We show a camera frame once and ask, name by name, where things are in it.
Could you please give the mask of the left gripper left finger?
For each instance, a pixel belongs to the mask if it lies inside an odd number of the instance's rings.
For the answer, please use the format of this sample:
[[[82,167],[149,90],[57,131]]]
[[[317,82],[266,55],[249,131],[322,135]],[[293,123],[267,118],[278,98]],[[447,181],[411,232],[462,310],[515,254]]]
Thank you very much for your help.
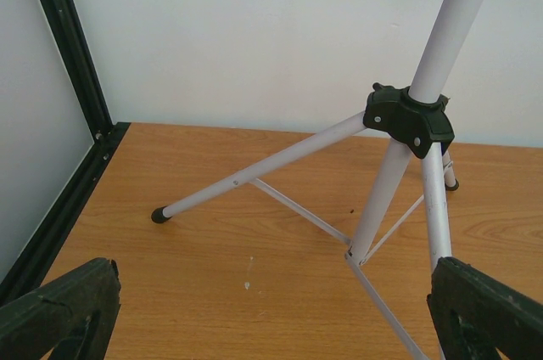
[[[116,262],[98,257],[1,307],[1,358],[104,359],[120,290]]]

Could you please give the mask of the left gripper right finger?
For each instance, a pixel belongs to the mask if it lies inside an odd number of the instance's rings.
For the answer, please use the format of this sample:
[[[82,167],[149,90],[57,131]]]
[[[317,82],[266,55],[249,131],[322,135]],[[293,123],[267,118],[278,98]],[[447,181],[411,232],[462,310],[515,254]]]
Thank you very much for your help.
[[[542,305],[478,269],[441,257],[428,309],[447,359],[541,359]]]

